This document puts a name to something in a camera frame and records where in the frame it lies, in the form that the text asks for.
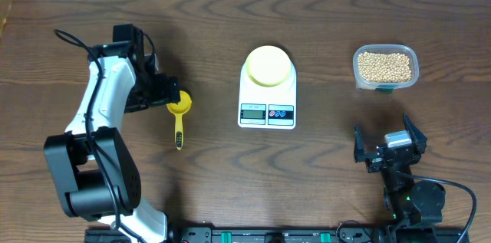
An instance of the wooden table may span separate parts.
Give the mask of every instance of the wooden table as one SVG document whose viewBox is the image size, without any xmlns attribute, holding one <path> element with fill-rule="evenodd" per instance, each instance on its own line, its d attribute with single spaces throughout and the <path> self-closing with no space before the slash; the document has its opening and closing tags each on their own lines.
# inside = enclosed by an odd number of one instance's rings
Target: wooden table
<svg viewBox="0 0 491 243">
<path fill-rule="evenodd" d="M 122 134 L 143 195 L 173 221 L 216 226 L 331 226 L 391 218 L 380 174 L 353 160 L 353 125 L 369 142 L 402 130 L 402 113 L 427 135 L 414 173 L 476 192 L 470 235 L 491 222 L 491 0 L 15 0 L 0 44 L 0 241 L 83 240 L 89 225 L 61 210 L 44 160 L 87 86 L 87 55 L 59 41 L 61 28 L 88 44 L 112 26 L 148 33 L 160 66 L 193 95 L 186 144 L 173 146 L 165 107 L 124 117 Z M 357 90 L 353 53 L 405 44 L 420 79 L 383 94 Z M 240 129 L 239 72 L 262 44 L 287 50 L 298 72 L 292 131 Z M 443 225 L 463 227 L 470 197 L 447 186 Z"/>
</svg>

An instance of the clear plastic container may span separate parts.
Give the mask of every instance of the clear plastic container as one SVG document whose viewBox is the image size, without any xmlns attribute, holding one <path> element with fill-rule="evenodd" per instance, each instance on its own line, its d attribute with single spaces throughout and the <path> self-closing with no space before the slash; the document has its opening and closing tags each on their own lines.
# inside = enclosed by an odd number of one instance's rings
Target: clear plastic container
<svg viewBox="0 0 491 243">
<path fill-rule="evenodd" d="M 407 82 L 397 83 L 370 82 L 368 80 L 365 80 L 361 76 L 360 69 L 358 67 L 358 55 L 364 52 L 371 52 L 376 54 L 400 53 L 407 55 L 409 57 L 409 68 L 411 69 L 411 80 Z M 353 56 L 353 70 L 354 79 L 356 80 L 356 87 L 368 90 L 393 90 L 403 87 L 410 87 L 413 86 L 414 83 L 416 83 L 417 78 L 420 76 L 420 67 L 417 64 L 416 54 L 412 49 L 402 44 L 369 44 L 359 48 Z"/>
</svg>

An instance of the small robot arm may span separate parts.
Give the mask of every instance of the small robot arm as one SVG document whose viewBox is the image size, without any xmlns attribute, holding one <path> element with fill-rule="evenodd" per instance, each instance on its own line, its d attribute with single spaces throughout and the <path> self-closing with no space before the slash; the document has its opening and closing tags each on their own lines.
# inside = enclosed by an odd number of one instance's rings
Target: small robot arm
<svg viewBox="0 0 491 243">
<path fill-rule="evenodd" d="M 382 174 L 384 202 L 394 213 L 394 222 L 375 229 L 372 240 L 374 243 L 437 242 L 434 225 L 443 221 L 445 206 L 445 188 L 441 184 L 456 186 L 456 183 L 412 175 L 410 166 L 417 164 L 425 153 L 427 138 L 406 114 L 403 122 L 405 130 L 385 135 L 385 144 L 378 145 L 371 153 L 364 151 L 360 130 L 354 128 L 354 161 L 365 163 L 369 173 Z M 468 241 L 466 231 L 470 222 L 457 242 Z"/>
<path fill-rule="evenodd" d="M 144 54 L 144 37 L 148 38 L 133 25 L 116 25 L 113 43 L 91 48 L 95 59 L 89 58 L 90 78 L 81 105 L 63 134 L 46 139 L 44 155 L 66 215 L 114 222 L 114 199 L 105 174 L 116 195 L 120 232 L 134 242 L 162 242 L 167 235 L 166 216 L 141 196 L 140 174 L 120 135 L 124 113 L 180 101 L 177 79 L 156 74 L 158 61 L 150 38 L 152 54 Z M 85 122 L 90 105 L 88 133 Z M 104 167 L 81 171 L 79 166 L 94 159 L 88 137 Z"/>
</svg>

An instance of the measuring spoon handle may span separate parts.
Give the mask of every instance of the measuring spoon handle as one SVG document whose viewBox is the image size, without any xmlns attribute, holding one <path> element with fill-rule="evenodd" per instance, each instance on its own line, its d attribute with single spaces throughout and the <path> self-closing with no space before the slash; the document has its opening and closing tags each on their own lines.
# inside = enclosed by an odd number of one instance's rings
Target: measuring spoon handle
<svg viewBox="0 0 491 243">
<path fill-rule="evenodd" d="M 183 130 L 183 115 L 180 113 L 176 114 L 176 128 L 175 128 L 175 142 L 176 148 L 181 150 L 184 144 L 184 130 Z"/>
</svg>

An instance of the digital kitchen scale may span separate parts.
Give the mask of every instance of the digital kitchen scale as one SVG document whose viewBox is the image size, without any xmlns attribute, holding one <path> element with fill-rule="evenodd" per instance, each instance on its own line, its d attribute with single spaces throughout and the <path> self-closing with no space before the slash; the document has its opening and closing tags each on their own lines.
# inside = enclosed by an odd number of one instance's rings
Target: digital kitchen scale
<svg viewBox="0 0 491 243">
<path fill-rule="evenodd" d="M 240 73 L 237 118 L 243 128 L 295 128 L 297 72 L 282 49 L 263 46 L 247 57 Z"/>
</svg>

